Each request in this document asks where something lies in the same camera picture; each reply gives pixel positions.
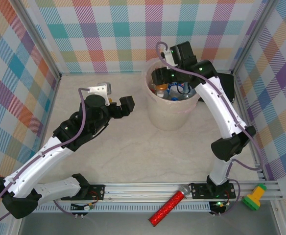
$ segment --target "yellow toy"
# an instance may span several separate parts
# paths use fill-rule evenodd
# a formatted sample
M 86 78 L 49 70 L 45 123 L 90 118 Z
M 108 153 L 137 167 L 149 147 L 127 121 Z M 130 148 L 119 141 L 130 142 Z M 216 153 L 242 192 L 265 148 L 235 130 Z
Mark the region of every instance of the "yellow toy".
M 260 208 L 260 198 L 266 191 L 267 187 L 264 184 L 259 184 L 252 192 L 242 199 L 242 202 L 246 204 L 250 209 L 256 211 Z

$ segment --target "colorful plaid wall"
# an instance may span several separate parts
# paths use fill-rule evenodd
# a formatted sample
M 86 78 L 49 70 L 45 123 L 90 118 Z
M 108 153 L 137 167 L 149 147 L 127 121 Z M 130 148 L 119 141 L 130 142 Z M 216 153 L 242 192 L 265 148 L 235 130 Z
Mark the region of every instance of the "colorful plaid wall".
M 254 44 L 238 83 L 271 179 L 286 205 L 286 1 L 280 0 Z
M 0 176 L 12 173 L 38 150 L 55 85 L 11 4 L 0 0 Z M 0 203 L 0 216 L 4 211 Z
M 157 41 L 228 70 L 266 0 L 23 0 L 63 72 L 141 71 Z

